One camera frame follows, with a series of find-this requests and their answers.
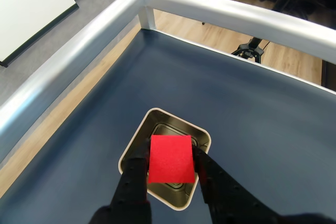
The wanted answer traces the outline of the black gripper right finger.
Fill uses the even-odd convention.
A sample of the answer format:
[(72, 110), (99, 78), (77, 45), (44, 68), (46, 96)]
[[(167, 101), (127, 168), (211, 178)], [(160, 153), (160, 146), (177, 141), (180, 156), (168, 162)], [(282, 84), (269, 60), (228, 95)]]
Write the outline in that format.
[(212, 223), (281, 223), (281, 216), (264, 205), (202, 149), (193, 146), (194, 169)]

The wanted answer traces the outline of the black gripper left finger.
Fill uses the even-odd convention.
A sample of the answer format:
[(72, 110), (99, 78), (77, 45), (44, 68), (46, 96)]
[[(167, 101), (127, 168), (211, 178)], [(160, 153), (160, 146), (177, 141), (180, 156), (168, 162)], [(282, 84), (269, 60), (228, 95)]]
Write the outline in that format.
[(128, 159), (109, 205), (100, 207), (90, 223), (151, 223), (152, 213), (147, 200), (147, 172), (150, 140), (147, 138)]

